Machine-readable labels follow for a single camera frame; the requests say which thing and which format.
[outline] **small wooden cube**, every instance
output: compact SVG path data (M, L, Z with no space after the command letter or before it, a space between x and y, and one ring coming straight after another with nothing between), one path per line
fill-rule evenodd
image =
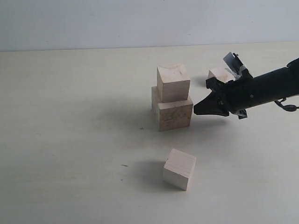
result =
M163 180L182 190L187 190L195 162L195 156L172 149L163 168Z
M163 103L187 100L190 78L183 64L157 67L157 86Z
M152 110L158 123L159 131L167 131L190 125L193 102L187 100L162 103L158 88L151 87Z
M216 77L219 81L222 81L223 83L228 82L229 80L233 80L234 76L227 71L226 69L219 67L209 70L209 74L207 78Z

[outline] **robotic arm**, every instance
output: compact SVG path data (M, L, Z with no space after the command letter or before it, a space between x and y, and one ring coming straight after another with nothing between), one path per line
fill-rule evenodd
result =
M211 93L194 106L196 115L229 116L247 118L246 109L275 102L285 111L293 112L299 107L283 105L287 97L299 95L299 58L286 67L252 77L238 55L228 53L223 60L232 70L235 80L223 83L212 77L206 80Z

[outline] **white wall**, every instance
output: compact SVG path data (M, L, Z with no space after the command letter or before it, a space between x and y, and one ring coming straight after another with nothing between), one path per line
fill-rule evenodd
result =
M299 40L298 0L0 0L0 50Z

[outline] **light wooden cube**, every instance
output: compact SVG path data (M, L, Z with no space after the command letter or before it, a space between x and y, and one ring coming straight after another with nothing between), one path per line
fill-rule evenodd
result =
M219 81L222 81L223 83L228 82L229 80L233 80L234 76L227 71L225 68L219 67L209 70L209 74L207 78L216 77Z
M190 78L183 64L157 67L157 86L163 103L187 100Z
M151 87L152 110L158 123L159 131L166 131L190 125L193 102L187 100L162 103L158 88Z
M182 190L187 190L195 162L195 156L172 149L163 168L163 180Z

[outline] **tabletop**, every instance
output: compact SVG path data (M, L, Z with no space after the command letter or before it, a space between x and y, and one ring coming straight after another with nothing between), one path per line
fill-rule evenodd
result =
M299 42L0 52L0 223L298 223L298 112L268 103L157 130L157 66L183 63L196 104L230 51L255 77ZM172 148L197 158L187 191L162 180Z

